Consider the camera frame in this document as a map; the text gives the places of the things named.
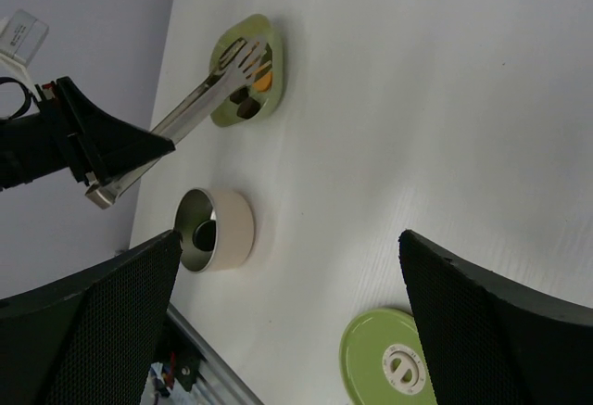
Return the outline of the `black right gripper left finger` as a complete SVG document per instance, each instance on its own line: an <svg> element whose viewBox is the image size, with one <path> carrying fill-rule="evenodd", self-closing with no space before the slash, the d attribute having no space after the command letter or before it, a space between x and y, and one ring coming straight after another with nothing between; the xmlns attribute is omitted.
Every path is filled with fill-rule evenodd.
<svg viewBox="0 0 593 405"><path fill-rule="evenodd" d="M137 404L181 257L166 231L1 301L4 404Z"/></svg>

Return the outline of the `metal serving tongs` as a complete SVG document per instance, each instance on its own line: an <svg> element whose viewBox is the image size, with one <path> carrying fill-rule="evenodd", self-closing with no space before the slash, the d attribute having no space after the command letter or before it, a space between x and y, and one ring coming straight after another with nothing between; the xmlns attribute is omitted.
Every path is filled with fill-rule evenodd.
<svg viewBox="0 0 593 405"><path fill-rule="evenodd" d="M261 64L267 44L266 36L261 34L244 41L236 51L223 54L216 69L152 133L170 139L177 145L232 93L252 85L259 71L269 67ZM86 191L85 196L99 208L107 209L157 162L155 158L108 184L95 183Z"/></svg>

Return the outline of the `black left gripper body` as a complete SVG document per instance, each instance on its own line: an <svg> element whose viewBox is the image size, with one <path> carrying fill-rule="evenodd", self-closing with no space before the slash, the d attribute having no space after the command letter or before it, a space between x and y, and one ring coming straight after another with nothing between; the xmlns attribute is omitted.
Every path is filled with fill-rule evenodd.
<svg viewBox="0 0 593 405"><path fill-rule="evenodd" d="M109 184L175 150L174 143L108 115L63 77L40 86L39 99L15 78L24 100L1 119L1 189L68 168L76 182Z"/></svg>

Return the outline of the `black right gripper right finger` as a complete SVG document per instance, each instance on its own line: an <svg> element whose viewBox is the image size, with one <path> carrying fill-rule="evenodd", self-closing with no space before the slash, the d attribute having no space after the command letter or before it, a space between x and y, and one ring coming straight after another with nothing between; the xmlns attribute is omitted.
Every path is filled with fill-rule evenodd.
<svg viewBox="0 0 593 405"><path fill-rule="evenodd" d="M412 230L399 261L440 404L589 404L592 310L462 259Z"/></svg>

